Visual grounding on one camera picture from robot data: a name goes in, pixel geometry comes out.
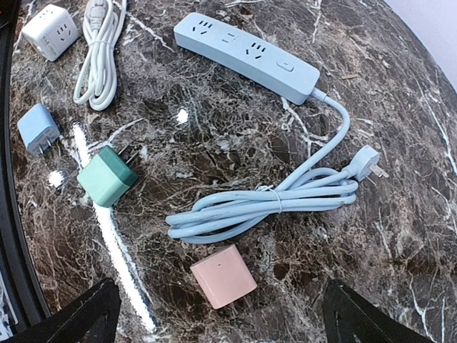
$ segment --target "blue plug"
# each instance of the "blue plug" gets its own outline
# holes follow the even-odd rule
[[[42,104],[33,106],[17,123],[19,133],[32,155],[43,154],[60,136],[56,122]]]

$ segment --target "pink charger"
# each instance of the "pink charger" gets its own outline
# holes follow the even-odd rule
[[[195,263],[191,271],[214,309],[220,309],[257,288],[235,245]]]

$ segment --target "power switch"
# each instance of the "power switch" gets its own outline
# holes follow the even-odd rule
[[[288,63],[288,62],[285,62],[285,61],[277,61],[276,64],[278,64],[279,67],[281,67],[282,69],[284,69],[285,71],[293,71],[293,65]]]

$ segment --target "green charger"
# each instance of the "green charger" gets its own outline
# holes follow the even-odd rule
[[[105,146],[77,179],[97,205],[111,207],[134,185],[138,175],[111,147]]]

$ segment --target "coiled white cable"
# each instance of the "coiled white cable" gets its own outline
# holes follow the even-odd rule
[[[166,218],[171,225],[169,236],[188,243],[209,244],[235,237],[268,215],[280,212],[317,212],[337,209],[356,200],[358,183],[371,173],[378,153],[362,148],[342,171],[331,168],[311,169],[332,151],[349,130],[348,112],[338,102],[314,89],[312,96],[336,109],[343,119],[338,133],[325,146],[299,166],[274,190],[234,191],[212,194],[198,200],[192,210]],[[210,234],[218,230],[224,232]]]
[[[113,101],[117,89],[114,46],[121,35],[127,13],[127,0],[122,1],[121,14],[114,12],[112,0],[90,0],[84,13],[83,32],[89,52],[81,68],[74,102],[89,101],[95,111],[105,110]],[[81,95],[87,80],[86,92]]]

